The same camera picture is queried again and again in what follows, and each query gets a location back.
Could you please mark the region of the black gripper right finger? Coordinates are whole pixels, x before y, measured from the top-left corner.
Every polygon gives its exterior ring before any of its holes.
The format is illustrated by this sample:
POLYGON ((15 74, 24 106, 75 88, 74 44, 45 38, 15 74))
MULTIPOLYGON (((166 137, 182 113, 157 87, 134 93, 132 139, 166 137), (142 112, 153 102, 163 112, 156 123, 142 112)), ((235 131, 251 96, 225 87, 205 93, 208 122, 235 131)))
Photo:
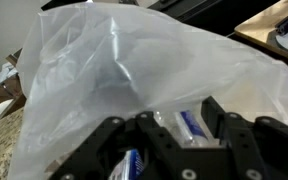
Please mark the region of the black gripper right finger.
POLYGON ((270 116, 250 122, 226 112, 212 96, 202 101, 201 116, 230 151, 241 180, 288 180, 288 125, 270 116))

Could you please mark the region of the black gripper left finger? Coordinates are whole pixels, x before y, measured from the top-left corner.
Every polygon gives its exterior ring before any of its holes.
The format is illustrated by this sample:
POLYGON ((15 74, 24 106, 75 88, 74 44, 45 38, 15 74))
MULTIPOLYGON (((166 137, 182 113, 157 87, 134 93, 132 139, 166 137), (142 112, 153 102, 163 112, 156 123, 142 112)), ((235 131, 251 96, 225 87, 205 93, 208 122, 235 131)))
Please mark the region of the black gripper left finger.
POLYGON ((139 169, 134 180, 197 180, 189 151, 159 125, 151 112, 128 120, 106 118, 55 170, 48 180, 109 180, 133 153, 139 169))

